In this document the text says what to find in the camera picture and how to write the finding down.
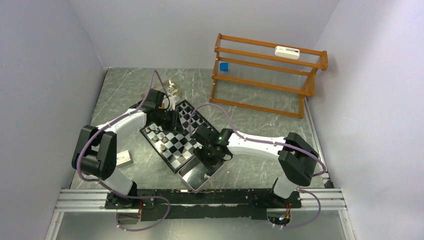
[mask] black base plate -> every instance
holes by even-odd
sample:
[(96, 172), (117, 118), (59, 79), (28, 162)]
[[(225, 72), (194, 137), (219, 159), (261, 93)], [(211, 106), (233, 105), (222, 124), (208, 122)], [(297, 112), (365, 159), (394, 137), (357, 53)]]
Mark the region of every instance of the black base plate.
[[(292, 209), (302, 207), (299, 192), (294, 191), (288, 199), (271, 194), (271, 188), (250, 189), (203, 189), (199, 193), (181, 189), (138, 189), (139, 196), (162, 196), (169, 200), (171, 208), (167, 219), (239, 218), (267, 220), (267, 209)], [(141, 221), (161, 219), (167, 205), (162, 200), (142, 200)], [(138, 209), (140, 202), (134, 201), (130, 209)], [(107, 195), (106, 209), (128, 209), (119, 205), (118, 198)]]

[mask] orange wooden shelf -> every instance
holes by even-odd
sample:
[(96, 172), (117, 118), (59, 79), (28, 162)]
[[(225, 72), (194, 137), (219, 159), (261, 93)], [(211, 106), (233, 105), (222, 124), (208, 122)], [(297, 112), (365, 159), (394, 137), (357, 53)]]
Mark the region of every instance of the orange wooden shelf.
[[(298, 49), (299, 59), (289, 59), (274, 55), (276, 46)], [(315, 75), (328, 67), (326, 51), (317, 51), (296, 46), (252, 40), (241, 37), (218, 34), (215, 44), (216, 59), (213, 67), (213, 86), (210, 102), (228, 104), (269, 113), (303, 118), (306, 96), (315, 94)], [(220, 62), (231, 64), (229, 71), (220, 71)], [(248, 68), (256, 76), (239, 78), (239, 74)], [(256, 87), (275, 89), (298, 94), (298, 112), (288, 112), (273, 108), (255, 106), (214, 97), (219, 81), (229, 81)]]

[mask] marble floor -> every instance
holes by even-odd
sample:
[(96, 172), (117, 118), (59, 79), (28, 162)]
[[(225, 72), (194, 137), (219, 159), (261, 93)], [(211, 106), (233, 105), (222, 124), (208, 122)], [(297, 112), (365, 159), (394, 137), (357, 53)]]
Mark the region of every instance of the marble floor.
[[(152, 68), (109, 68), (97, 104), (92, 114), (91, 125), (97, 126), (124, 113), (129, 106), (140, 101), (146, 90)], [(212, 89), (211, 69), (157, 69), (162, 80), (172, 80), (180, 88), (183, 98), (197, 107), (209, 101)], [(298, 98), (290, 93), (220, 81), (215, 91), (217, 98), (237, 101), (261, 107), (285, 111), (298, 109)], [(233, 119), (237, 130), (251, 135), (266, 137), (286, 136), (289, 132), (301, 135), (313, 146), (313, 134), (307, 118), (298, 119), (241, 107), (223, 105)], [(206, 106), (199, 112), (217, 128), (229, 128), (229, 121), (219, 109)], [(158, 153), (138, 131), (118, 145), (118, 153), (128, 150), (134, 164), (121, 171), (137, 183), (138, 188), (188, 189), (177, 174), (173, 174)], [(271, 188), (275, 179), (284, 174), (277, 161), (247, 155), (237, 155), (227, 162), (205, 188)], [(323, 188), (323, 179), (314, 177), (309, 188)], [(99, 189), (93, 182), (82, 182), (75, 174), (72, 189)]]

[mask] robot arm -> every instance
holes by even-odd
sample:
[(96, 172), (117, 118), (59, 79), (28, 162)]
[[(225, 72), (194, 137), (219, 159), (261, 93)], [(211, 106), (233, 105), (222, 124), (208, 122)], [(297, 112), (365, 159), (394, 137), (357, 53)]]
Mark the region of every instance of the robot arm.
[(202, 145), (195, 154), (203, 165), (210, 168), (219, 161), (225, 161), (228, 156), (232, 158), (233, 155), (239, 154), (278, 161), (285, 174), (277, 178), (272, 189), (275, 195), (284, 199), (287, 199), (299, 186), (306, 187), (311, 184), (317, 162), (310, 156), (276, 144), (245, 140), (249, 138), (287, 143), (318, 156), (318, 153), (298, 134), (290, 132), (287, 137), (263, 137), (241, 132), (239, 134), (243, 138), (236, 135), (232, 129), (223, 129), (220, 133), (215, 133), (201, 125), (192, 136)]
[(85, 151), (81, 161), (81, 171), (86, 175), (99, 178), (108, 187), (124, 195), (137, 195), (137, 185), (128, 179), (117, 167), (117, 145), (133, 132), (142, 129), (147, 123), (157, 123), (163, 130), (172, 131), (175, 123), (175, 106), (179, 98), (168, 96), (164, 93), (150, 90), (146, 102), (140, 110), (134, 112), (140, 103), (131, 106), (123, 119), (110, 125), (109, 122), (98, 125), (87, 125), (81, 129), (72, 158), (72, 167), (77, 169), (77, 159), (91, 136), (99, 129), (109, 125), (102, 131)]

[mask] purple cable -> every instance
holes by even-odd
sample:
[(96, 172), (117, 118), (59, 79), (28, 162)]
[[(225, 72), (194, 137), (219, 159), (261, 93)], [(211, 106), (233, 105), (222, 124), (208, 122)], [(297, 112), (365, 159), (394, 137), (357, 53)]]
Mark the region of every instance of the purple cable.
[(301, 152), (301, 153), (303, 153), (303, 154), (306, 154), (306, 155), (308, 155), (309, 157), (311, 157), (312, 159), (314, 159), (317, 163), (319, 163), (319, 165), (321, 165), (321, 167), (322, 167), (322, 171), (320, 171), (320, 172), (318, 172), (318, 173), (315, 173), (314, 175), (312, 175), (313, 177), (316, 177), (316, 176), (319, 176), (319, 175), (323, 175), (323, 174), (325, 174), (326, 172), (327, 172), (327, 168), (326, 168), (326, 166), (324, 165), (324, 163), (317, 157), (317, 156), (315, 156), (314, 154), (312, 154), (312, 153), (310, 153), (310, 152), (307, 152), (307, 151), (305, 151), (305, 150), (303, 150), (302, 148), (299, 148), (299, 147), (297, 147), (297, 146), (293, 146), (293, 145), (291, 145), (291, 144), (287, 144), (287, 143), (282, 143), (282, 142), (272, 142), (272, 141), (266, 141), (266, 140), (258, 140), (258, 139), (253, 139), (253, 138), (248, 138), (248, 137), (244, 137), (244, 136), (242, 136), (237, 130), (236, 130), (236, 128), (234, 127), (234, 124), (233, 124), (233, 121), (232, 121), (232, 119), (231, 119), (231, 117), (228, 115), (228, 113), (222, 108), (222, 107), (220, 107), (219, 105), (216, 105), (216, 104), (214, 104), (214, 103), (205, 103), (205, 104), (202, 104), (202, 105), (200, 105), (200, 106), (198, 106), (198, 107), (196, 107), (192, 112), (191, 112), (191, 114), (190, 114), (190, 118), (188, 119), (188, 132), (190, 133), (190, 136), (191, 135), (193, 135), (193, 132), (192, 132), (192, 118), (193, 118), (193, 116), (194, 116), (194, 114), (198, 111), (198, 109), (200, 109), (200, 108), (202, 108), (202, 107), (204, 107), (204, 106), (214, 106), (214, 107), (217, 107), (217, 108), (219, 108), (225, 115), (226, 115), (226, 117), (228, 118), (228, 121), (229, 121), (229, 124), (230, 124), (230, 126), (231, 126), (231, 128), (232, 128), (232, 130), (234, 131), (234, 133), (239, 137), (239, 138), (241, 138), (241, 139), (244, 139), (244, 140), (247, 140), (247, 141), (251, 141), (251, 142), (255, 142), (255, 143), (261, 143), (261, 144), (276, 144), (276, 145), (279, 145), (279, 146), (283, 146), (283, 147), (288, 147), (288, 148), (291, 148), (291, 149), (293, 149), (293, 150), (296, 150), (296, 151), (299, 151), (299, 152)]
[(316, 199), (316, 201), (318, 202), (318, 212), (316, 212), (316, 215), (313, 218), (311, 218), (309, 221), (307, 221), (307, 222), (304, 222), (304, 223), (299, 224), (299, 225), (294, 225), (294, 226), (290, 226), (290, 225), (289, 226), (284, 226), (283, 229), (297, 229), (297, 228), (304, 227), (304, 226), (312, 223), (313, 221), (317, 220), (318, 216), (320, 216), (320, 213), (321, 213), (321, 202), (318, 199), (317, 195), (315, 195), (312, 192), (310, 192), (308, 190), (305, 190), (305, 189), (297, 189), (297, 190), (299, 192), (301, 192), (301, 193), (310, 194), (310, 195), (312, 195), (312, 197), (314, 197)]
[(123, 118), (126, 118), (127, 116), (131, 115), (131, 114), (135, 114), (136, 112), (138, 112), (140, 110), (140, 108), (142, 107), (142, 105), (145, 103), (147, 96), (149, 95), (150, 89), (152, 88), (152, 84), (153, 84), (153, 78), (155, 77), (155, 73), (157, 75), (157, 77), (159, 78), (160, 84), (163, 87), (163, 91), (165, 92), (165, 95), (168, 96), (167, 90), (165, 89), (164, 83), (162, 82), (161, 77), (159, 76), (158, 71), (156, 71), (156, 69), (153, 70), (153, 72), (151, 73), (151, 79), (150, 79), (150, 83), (148, 85), (148, 89), (146, 94), (143, 97), (143, 100), (140, 102), (140, 104), (137, 106), (137, 108), (128, 113), (128, 114), (123, 114), (119, 117), (117, 117), (116, 119), (114, 119), (113, 121), (109, 122), (107, 125), (105, 125), (104, 127), (100, 128), (97, 132), (95, 132), (93, 134), (92, 137), (90, 137), (90, 139), (87, 141), (87, 143), (84, 145), (84, 147), (81, 150), (81, 153), (78, 156), (78, 159), (76, 160), (76, 172), (78, 173), (78, 176), (86, 182), (98, 182), (99, 180), (96, 178), (86, 178), (83, 176), (83, 173), (81, 172), (81, 160), (83, 159), (84, 154), (86, 153), (87, 149), (90, 147), (90, 144), (93, 142), (94, 139), (97, 138), (97, 136), (103, 132), (104, 130), (106, 130), (107, 128), (109, 128), (110, 126), (116, 124), (117, 122), (119, 122), (120, 120), (122, 120)]
[(167, 203), (168, 208), (166, 209), (165, 215), (163, 215), (163, 217), (162, 217), (161, 219), (159, 219), (157, 222), (153, 223), (152, 225), (147, 226), (147, 227), (143, 227), (143, 228), (138, 228), (138, 229), (125, 228), (125, 227), (123, 227), (123, 226), (121, 226), (121, 225), (119, 224), (119, 221), (118, 221), (118, 215), (116, 215), (116, 226), (117, 226), (118, 228), (120, 228), (120, 229), (124, 230), (124, 231), (128, 231), (128, 232), (140, 232), (140, 231), (144, 231), (144, 230), (151, 229), (151, 228), (153, 228), (153, 227), (157, 226), (158, 224), (162, 223), (162, 222), (163, 222), (163, 221), (167, 218), (168, 214), (170, 213), (170, 210), (171, 210), (171, 203), (170, 203), (170, 201), (169, 201), (166, 197), (163, 197), (163, 196), (128, 196), (128, 195), (125, 195), (125, 194), (122, 194), (122, 193), (119, 193), (119, 192), (117, 192), (117, 191), (113, 190), (112, 188), (108, 187), (106, 184), (104, 184), (104, 183), (103, 183), (103, 182), (101, 182), (101, 181), (99, 181), (98, 183), (99, 183), (101, 186), (103, 186), (105, 189), (107, 189), (107, 190), (111, 191), (111, 192), (112, 192), (112, 193), (114, 193), (115, 195), (120, 196), (120, 197), (122, 197), (122, 198), (127, 198), (127, 199), (139, 199), (139, 200), (142, 200), (142, 199), (151, 199), (151, 198), (153, 198), (153, 199), (162, 199), (162, 200), (164, 200), (164, 201)]
[[(158, 71), (156, 71), (156, 69), (154, 69), (153, 70), (153, 72), (152, 72), (152, 74), (151, 74), (151, 79), (150, 79), (150, 83), (149, 83), (149, 85), (148, 85), (148, 89), (147, 89), (147, 92), (146, 92), (146, 94), (145, 94), (145, 96), (144, 96), (144, 98), (142, 99), (142, 101), (140, 102), (140, 104), (137, 106), (137, 108), (134, 110), (134, 111), (132, 111), (132, 112), (130, 112), (129, 113), (129, 115), (131, 115), (131, 114), (135, 114), (136, 112), (138, 112), (139, 110), (140, 110), (140, 108), (142, 107), (142, 105), (145, 103), (145, 101), (146, 101), (146, 99), (147, 99), (147, 96), (149, 95), (149, 92), (150, 92), (150, 89), (152, 88), (152, 84), (153, 84), (153, 78), (155, 77), (155, 74), (157, 75), (157, 77), (159, 78), (159, 81), (160, 81), (160, 84), (162, 85), (162, 88), (163, 88), (163, 91), (164, 91), (164, 93), (165, 93), (165, 95), (166, 96), (168, 96), (168, 93), (167, 93), (167, 90), (165, 89), (165, 86), (164, 86), (164, 83), (162, 82), (162, 79), (161, 79), (161, 76), (159, 76), (159, 73), (158, 73)], [(166, 210), (166, 213), (165, 213), (165, 215), (159, 220), (159, 221), (157, 221), (157, 222), (155, 222), (154, 224), (152, 224), (152, 225), (150, 225), (150, 226), (148, 226), (148, 227), (144, 227), (144, 228), (140, 228), (140, 229), (127, 229), (127, 228), (125, 228), (125, 227), (123, 227), (123, 226), (120, 226), (119, 224), (117, 224), (118, 225), (118, 227), (120, 228), (120, 229), (122, 229), (122, 230), (124, 230), (124, 231), (129, 231), (129, 232), (138, 232), (138, 231), (144, 231), (144, 230), (148, 230), (148, 229), (151, 229), (151, 228), (153, 228), (154, 226), (156, 226), (156, 225), (158, 225), (158, 224), (160, 224), (167, 216), (168, 216), (168, 214), (169, 214), (169, 212), (170, 212), (170, 209), (171, 209), (171, 204), (170, 204), (170, 201), (167, 199), (167, 198), (165, 198), (165, 197), (163, 197), (163, 196), (128, 196), (128, 195), (125, 195), (125, 194), (122, 194), (122, 193), (119, 193), (119, 192), (117, 192), (117, 191), (115, 191), (115, 190), (113, 190), (112, 188), (110, 188), (110, 187), (108, 187), (106, 184), (104, 184), (103, 182), (101, 182), (99, 179), (89, 179), (89, 178), (85, 178), (84, 176), (83, 176), (83, 174), (82, 174), (82, 172), (81, 172), (81, 160), (82, 160), (82, 158), (83, 158), (83, 156), (84, 156), (84, 154), (85, 154), (85, 152), (87, 151), (87, 149), (90, 147), (90, 144), (93, 142), (93, 140), (102, 132), (102, 131), (104, 131), (105, 129), (107, 129), (107, 128), (109, 128), (109, 126), (111, 126), (111, 125), (114, 125), (115, 123), (117, 123), (118, 121), (120, 121), (121, 119), (123, 119), (123, 118), (125, 118), (125, 117), (127, 117), (127, 115), (126, 114), (123, 114), (123, 115), (121, 115), (121, 116), (119, 116), (119, 117), (117, 117), (116, 119), (114, 119), (113, 121), (111, 121), (111, 122), (109, 122), (109, 124), (108, 125), (105, 125), (104, 127), (102, 127), (102, 128), (100, 128), (95, 134), (93, 134), (93, 136), (87, 141), (87, 143), (84, 145), (84, 147), (82, 148), (82, 150), (81, 150), (81, 153), (79, 154), (79, 156), (78, 156), (78, 159), (76, 160), (76, 172), (78, 173), (78, 176), (83, 180), (83, 181), (86, 181), (86, 182), (98, 182), (101, 186), (103, 186), (105, 189), (107, 189), (107, 190), (109, 190), (109, 191), (111, 191), (112, 193), (114, 193), (115, 195), (117, 195), (117, 196), (120, 196), (120, 197), (123, 197), (123, 198), (127, 198), (127, 199), (151, 199), (151, 198), (154, 198), (154, 199), (162, 199), (162, 200), (164, 200), (166, 203), (167, 203), (167, 205), (168, 205), (168, 208), (167, 208), (167, 210)]]

